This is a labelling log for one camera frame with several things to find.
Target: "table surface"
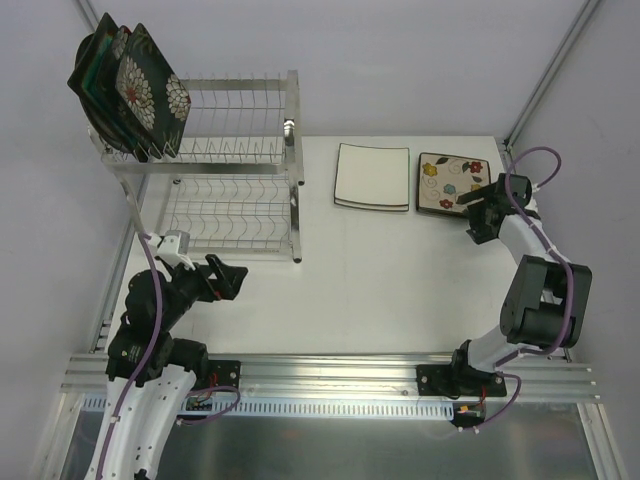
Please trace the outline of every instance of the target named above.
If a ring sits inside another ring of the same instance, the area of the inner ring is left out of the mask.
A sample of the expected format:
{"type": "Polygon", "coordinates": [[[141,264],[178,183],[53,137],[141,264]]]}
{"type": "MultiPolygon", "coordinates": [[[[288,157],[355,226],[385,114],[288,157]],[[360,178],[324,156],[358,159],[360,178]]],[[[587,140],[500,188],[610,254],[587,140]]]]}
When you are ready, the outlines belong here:
{"type": "MultiPolygon", "coordinates": [[[[240,294],[233,302],[196,303],[174,338],[204,342],[210,353],[442,352],[498,324],[516,271],[506,247],[477,246],[465,220],[418,214],[414,204],[421,152],[485,159],[497,178],[504,169],[492,137],[305,137],[303,151],[302,263],[220,255],[249,268],[240,294]],[[409,147],[408,213],[334,205],[341,142],[409,147]]],[[[152,177],[142,207],[147,228],[158,223],[167,182],[152,177]]],[[[134,241],[124,278],[145,269],[134,241]]],[[[126,284],[114,320],[124,311],[126,284]]]]}

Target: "dish rack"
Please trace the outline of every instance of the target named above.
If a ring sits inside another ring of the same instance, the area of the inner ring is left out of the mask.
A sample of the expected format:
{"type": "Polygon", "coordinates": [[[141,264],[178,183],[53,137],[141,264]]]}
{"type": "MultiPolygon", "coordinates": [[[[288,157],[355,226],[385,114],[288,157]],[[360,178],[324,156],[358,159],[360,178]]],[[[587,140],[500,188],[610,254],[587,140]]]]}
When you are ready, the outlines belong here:
{"type": "Polygon", "coordinates": [[[298,73],[286,78],[182,79],[191,110],[178,152],[140,163],[89,134],[146,231],[132,174],[163,174],[156,232],[190,234],[190,251],[276,253],[302,261],[298,187],[304,184],[298,73]]]}

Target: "rack shelf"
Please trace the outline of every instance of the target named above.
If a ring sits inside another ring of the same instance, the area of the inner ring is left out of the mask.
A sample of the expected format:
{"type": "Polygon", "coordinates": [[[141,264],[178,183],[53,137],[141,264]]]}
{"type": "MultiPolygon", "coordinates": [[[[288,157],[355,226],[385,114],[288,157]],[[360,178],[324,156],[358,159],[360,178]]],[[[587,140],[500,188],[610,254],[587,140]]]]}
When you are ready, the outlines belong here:
{"type": "Polygon", "coordinates": [[[191,111],[177,152],[141,163],[90,130],[144,231],[131,174],[168,176],[158,233],[183,230],[199,251],[288,253],[302,260],[298,186],[304,184],[298,75],[183,79],[191,111]]]}

